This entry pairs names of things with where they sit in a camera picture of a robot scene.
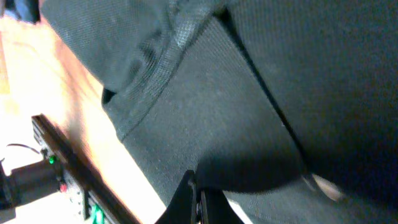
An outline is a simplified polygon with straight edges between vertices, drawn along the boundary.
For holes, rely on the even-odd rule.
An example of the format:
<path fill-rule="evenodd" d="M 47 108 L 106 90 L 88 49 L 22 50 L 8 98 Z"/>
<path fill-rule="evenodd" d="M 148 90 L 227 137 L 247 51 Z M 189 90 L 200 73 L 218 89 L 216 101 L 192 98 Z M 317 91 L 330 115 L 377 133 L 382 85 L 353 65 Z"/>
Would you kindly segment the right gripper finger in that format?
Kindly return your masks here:
<path fill-rule="evenodd" d="M 205 189 L 197 188 L 194 171 L 186 171 L 170 204 L 155 224 L 208 223 L 205 194 Z"/>

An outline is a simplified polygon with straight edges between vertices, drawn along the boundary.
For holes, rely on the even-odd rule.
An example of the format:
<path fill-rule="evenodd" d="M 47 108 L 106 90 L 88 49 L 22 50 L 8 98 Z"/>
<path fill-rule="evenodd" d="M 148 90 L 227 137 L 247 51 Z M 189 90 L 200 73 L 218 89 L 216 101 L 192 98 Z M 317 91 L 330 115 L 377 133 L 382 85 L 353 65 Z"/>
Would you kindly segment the black t-shirt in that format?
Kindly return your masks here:
<path fill-rule="evenodd" d="M 187 170 L 258 223 L 397 222 L 396 1 L 45 1 L 163 203 Z"/>

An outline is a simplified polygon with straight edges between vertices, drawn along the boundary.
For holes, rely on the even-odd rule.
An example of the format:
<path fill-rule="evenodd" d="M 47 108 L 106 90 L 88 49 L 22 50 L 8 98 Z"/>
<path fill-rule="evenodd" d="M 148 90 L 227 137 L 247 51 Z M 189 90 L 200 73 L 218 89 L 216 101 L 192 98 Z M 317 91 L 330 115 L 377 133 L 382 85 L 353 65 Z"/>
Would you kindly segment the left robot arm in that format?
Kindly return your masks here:
<path fill-rule="evenodd" d="M 58 163 L 42 160 L 11 170 L 1 168 L 1 210 L 31 203 L 60 189 L 63 169 Z"/>

